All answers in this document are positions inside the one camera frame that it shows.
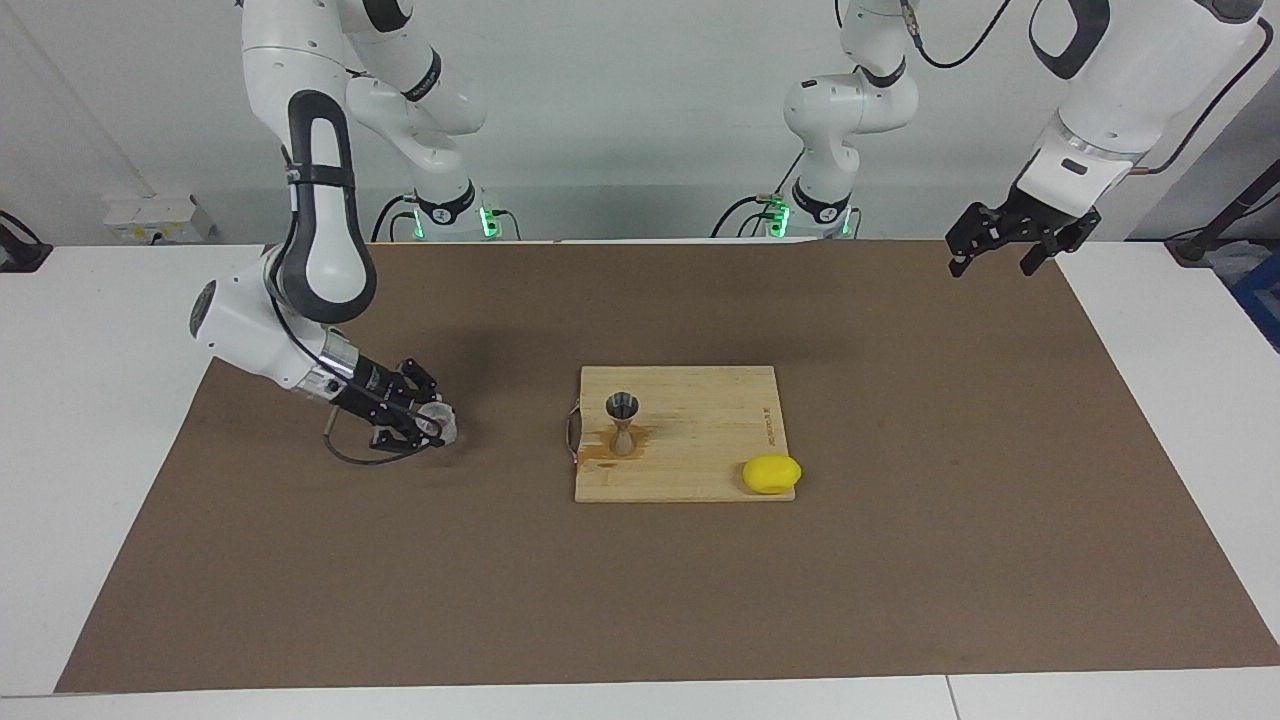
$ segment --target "bamboo cutting board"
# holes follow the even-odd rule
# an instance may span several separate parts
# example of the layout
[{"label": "bamboo cutting board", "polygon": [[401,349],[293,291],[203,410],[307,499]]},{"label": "bamboo cutting board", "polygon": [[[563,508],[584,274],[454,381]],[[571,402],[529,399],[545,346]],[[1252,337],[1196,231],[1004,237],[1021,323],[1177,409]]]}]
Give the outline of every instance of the bamboo cutting board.
[{"label": "bamboo cutting board", "polygon": [[[787,502],[742,484],[742,465],[787,455],[772,366],[582,368],[577,502]],[[640,401],[635,451],[609,450],[616,432],[605,400]]]}]

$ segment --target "metal jigger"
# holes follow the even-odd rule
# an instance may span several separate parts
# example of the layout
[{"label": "metal jigger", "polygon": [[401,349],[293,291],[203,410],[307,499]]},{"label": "metal jigger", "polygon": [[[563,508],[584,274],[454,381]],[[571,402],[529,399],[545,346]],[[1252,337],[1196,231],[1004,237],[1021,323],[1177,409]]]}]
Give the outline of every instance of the metal jigger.
[{"label": "metal jigger", "polygon": [[618,428],[609,450],[623,457],[631,455],[636,448],[636,442],[631,437],[631,420],[640,413],[640,401],[628,392],[620,392],[604,402],[604,411],[609,414],[613,424]]}]

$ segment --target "blue object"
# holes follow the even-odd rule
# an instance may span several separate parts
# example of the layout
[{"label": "blue object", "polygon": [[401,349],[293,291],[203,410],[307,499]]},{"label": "blue object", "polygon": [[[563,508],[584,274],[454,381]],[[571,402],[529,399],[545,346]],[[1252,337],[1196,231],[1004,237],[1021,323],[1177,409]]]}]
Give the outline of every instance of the blue object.
[{"label": "blue object", "polygon": [[1280,252],[1272,252],[1271,258],[1235,283],[1231,295],[1271,345],[1280,350]]}]

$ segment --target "cable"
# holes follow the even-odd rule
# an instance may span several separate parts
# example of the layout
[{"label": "cable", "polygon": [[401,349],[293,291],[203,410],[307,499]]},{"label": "cable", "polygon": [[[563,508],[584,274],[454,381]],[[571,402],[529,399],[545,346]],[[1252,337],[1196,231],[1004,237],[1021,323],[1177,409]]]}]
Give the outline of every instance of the cable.
[{"label": "cable", "polygon": [[[742,237],[742,233],[746,232],[746,224],[750,223],[751,220],[768,220],[771,217],[772,217],[771,213],[759,213],[756,215],[751,215],[750,218],[742,220],[742,227],[737,228],[737,237]],[[755,227],[759,228],[760,224],[756,223]],[[759,231],[758,229],[751,231],[751,237],[755,237],[756,232]]]},{"label": "cable", "polygon": [[525,236],[520,234],[520,218],[517,218],[515,213],[512,213],[511,210],[494,210],[493,214],[494,214],[494,217],[506,215],[506,217],[511,218],[512,224],[516,225],[516,240],[517,241],[524,241],[525,240]]},{"label": "cable", "polygon": [[0,210],[0,218],[4,218],[6,220],[9,220],[9,223],[13,227],[15,227],[15,228],[20,229],[22,232],[27,233],[27,236],[29,236],[31,240],[36,241],[36,245],[49,245],[47,242],[40,240],[40,237],[35,232],[32,232],[31,228],[27,227],[27,223],[23,223],[18,218],[14,218],[12,214],[9,214],[9,213],[6,213],[4,210]]},{"label": "cable", "polygon": [[1249,58],[1249,61],[1245,63],[1244,67],[1240,68],[1239,72],[1236,72],[1231,77],[1231,79],[1226,81],[1226,85],[1222,86],[1222,90],[1217,91],[1217,95],[1215,95],[1213,99],[1210,100],[1208,105],[1204,108],[1204,111],[1202,111],[1199,118],[1196,119],[1196,123],[1192,124],[1192,129],[1187,131],[1187,137],[1184,137],[1183,141],[1178,143],[1178,147],[1174,149],[1174,154],[1170,155],[1169,159],[1165,160],[1164,164],[1161,164],[1158,168],[1134,168],[1129,170],[1130,176],[1158,176],[1160,173],[1167,170],[1175,161],[1178,161],[1178,158],[1183,154],[1183,150],[1187,150],[1187,145],[1189,145],[1192,138],[1196,137],[1196,133],[1199,132],[1201,126],[1203,126],[1204,120],[1207,120],[1208,117],[1213,113],[1213,109],[1217,108],[1217,104],[1221,102],[1224,97],[1226,97],[1228,92],[1231,92],[1231,88],[1235,87],[1235,85],[1240,82],[1240,79],[1244,78],[1244,76],[1249,74],[1249,70],[1253,69],[1253,65],[1257,65],[1258,60],[1261,60],[1262,56],[1267,54],[1267,50],[1271,47],[1271,41],[1275,40],[1275,28],[1271,27],[1271,23],[1268,23],[1266,18],[1258,18],[1258,27],[1262,28],[1262,45],[1258,47],[1257,53],[1254,53],[1253,56]]},{"label": "cable", "polygon": [[408,460],[410,457],[413,457],[415,455],[419,455],[424,450],[426,450],[428,447],[430,447],[429,445],[424,445],[424,446],[419,447],[417,450],[411,450],[408,452],[401,452],[398,455],[392,455],[390,457],[378,457],[378,459],[370,459],[370,460],[366,460],[364,457],[352,457],[352,456],[347,455],[346,452],[338,450],[337,446],[333,445],[333,427],[335,424],[338,424],[338,410],[339,410],[339,407],[335,405],[333,407],[333,411],[329,413],[329,421],[325,423],[324,432],[320,433],[320,437],[324,438],[325,450],[328,450],[334,457],[337,457],[338,460],[342,460],[343,462],[346,462],[348,465],[358,465],[361,468],[376,468],[379,465],[390,465],[392,462],[399,462],[401,460]]},{"label": "cable", "polygon": [[710,237],[718,237],[719,236],[719,229],[722,227],[724,227],[726,222],[728,222],[730,215],[732,215],[735,211],[737,211],[739,208],[741,208],[744,205],[750,205],[751,202],[760,202],[760,199],[756,197],[755,195],[748,195],[746,197],[744,197],[744,199],[739,200],[737,202],[730,205],[728,210],[724,210],[724,214],[721,215],[719,222],[716,223],[716,229],[712,231]]},{"label": "cable", "polygon": [[369,238],[369,242],[378,242],[378,234],[383,232],[383,223],[387,222],[387,215],[390,214],[392,208],[408,201],[410,200],[407,200],[404,195],[397,195],[396,197],[388,200],[387,205],[383,205],[383,211],[378,214],[378,222],[374,223],[374,234]]},{"label": "cable", "polygon": [[392,228],[389,231],[390,232],[392,242],[396,242],[396,220],[413,220],[413,223],[416,224],[417,223],[417,215],[415,215],[413,213],[401,213],[401,214],[396,215],[394,218],[392,218]]},{"label": "cable", "polygon": [[1005,15],[1005,10],[1009,9],[1009,5],[1010,3],[1012,3],[1012,0],[1005,0],[1004,3],[1000,4],[1000,9],[996,10],[995,15],[992,15],[991,22],[987,23],[987,29],[982,31],[982,35],[978,36],[978,41],[973,44],[973,47],[970,47],[968,53],[961,55],[959,60],[951,63],[942,63],[934,60],[929,55],[929,53],[924,49],[924,38],[920,37],[920,23],[915,17],[915,8],[911,6],[911,0],[901,0],[901,3],[902,3],[902,19],[906,20],[906,32],[911,35],[911,42],[915,44],[915,49],[919,50],[920,56],[924,58],[925,63],[933,65],[934,68],[938,68],[941,70],[950,70],[951,68],[959,68],[960,65],[968,63],[969,59],[978,53],[978,49],[982,47],[982,45],[987,42],[987,37],[991,36],[991,31],[996,29],[996,24],[1000,23],[1000,18]]},{"label": "cable", "polygon": [[[1253,215],[1253,214],[1261,213],[1262,210],[1266,210],[1267,206],[1271,205],[1272,202],[1275,202],[1276,200],[1280,200],[1280,192],[1276,192],[1271,197],[1263,200],[1262,202],[1258,202],[1253,208],[1249,208],[1248,211],[1240,213],[1240,217],[1236,218],[1235,222],[1238,223],[1238,222],[1243,220],[1244,218],[1248,218],[1249,215]],[[1201,225],[1198,228],[1192,228],[1189,231],[1183,231],[1183,232],[1179,232],[1179,233],[1174,233],[1174,234],[1166,237],[1165,241],[1167,242],[1170,240],[1178,240],[1178,238],[1180,238],[1183,236],[1187,236],[1187,234],[1194,234],[1194,233],[1198,233],[1198,232],[1201,232],[1201,231],[1203,231],[1206,228],[1208,228],[1208,225]]]},{"label": "cable", "polygon": [[[782,176],[782,181],[778,182],[778,187],[773,188],[773,195],[781,195],[782,193],[782,188],[786,187],[787,181],[791,179],[791,173],[796,172],[796,168],[800,165],[800,159],[801,158],[804,158],[804,147],[801,147],[800,152],[796,154],[796,159],[791,161],[791,167],[787,168],[787,173],[785,176]],[[751,228],[751,237],[755,237],[755,234],[759,233],[759,232],[760,232],[760,223],[756,222],[755,227]]]},{"label": "cable", "polygon": [[861,229],[863,229],[863,209],[861,208],[850,208],[849,211],[850,213],[858,213],[858,224],[854,225],[854,237],[850,238],[850,240],[858,240],[858,233],[861,232]]}]

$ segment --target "wall outlet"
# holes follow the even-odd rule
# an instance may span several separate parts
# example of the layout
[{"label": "wall outlet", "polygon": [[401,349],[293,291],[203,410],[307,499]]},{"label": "wall outlet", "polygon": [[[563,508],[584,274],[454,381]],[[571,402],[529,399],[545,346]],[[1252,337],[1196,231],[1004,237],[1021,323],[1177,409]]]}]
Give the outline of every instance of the wall outlet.
[{"label": "wall outlet", "polygon": [[114,202],[102,224],[125,245],[189,245],[218,234],[218,225],[195,197]]}]

